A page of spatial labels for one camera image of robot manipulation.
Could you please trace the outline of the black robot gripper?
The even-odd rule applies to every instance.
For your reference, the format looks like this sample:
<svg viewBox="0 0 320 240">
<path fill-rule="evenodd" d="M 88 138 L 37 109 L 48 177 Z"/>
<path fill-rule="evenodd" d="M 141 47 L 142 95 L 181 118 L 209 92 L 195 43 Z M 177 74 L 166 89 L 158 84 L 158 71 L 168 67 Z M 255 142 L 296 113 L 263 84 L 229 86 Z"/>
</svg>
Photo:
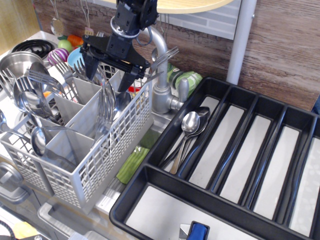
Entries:
<svg viewBox="0 0 320 240">
<path fill-rule="evenodd" d="M 150 62 L 134 48 L 132 40 L 120 36 L 97 37 L 82 36 L 83 45 L 80 48 L 84 59 L 85 73 L 93 80 L 99 63 L 105 63 L 124 72 L 118 87 L 118 92 L 125 92 L 135 80 L 143 78 Z"/>
</svg>

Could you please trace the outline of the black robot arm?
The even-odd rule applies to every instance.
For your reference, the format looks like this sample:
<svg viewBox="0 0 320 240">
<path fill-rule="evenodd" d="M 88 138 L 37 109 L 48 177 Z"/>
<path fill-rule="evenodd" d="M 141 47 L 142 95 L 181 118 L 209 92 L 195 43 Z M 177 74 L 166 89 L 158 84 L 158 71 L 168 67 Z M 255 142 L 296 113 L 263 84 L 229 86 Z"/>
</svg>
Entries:
<svg viewBox="0 0 320 240">
<path fill-rule="evenodd" d="M 124 72 L 119 92 L 125 92 L 135 80 L 142 79 L 151 64 L 134 49 L 133 40 L 140 31 L 155 24 L 157 17 L 156 0 L 118 0 L 110 21 L 111 35 L 82 37 L 80 52 L 86 77 L 92 80 L 103 62 Z"/>
</svg>

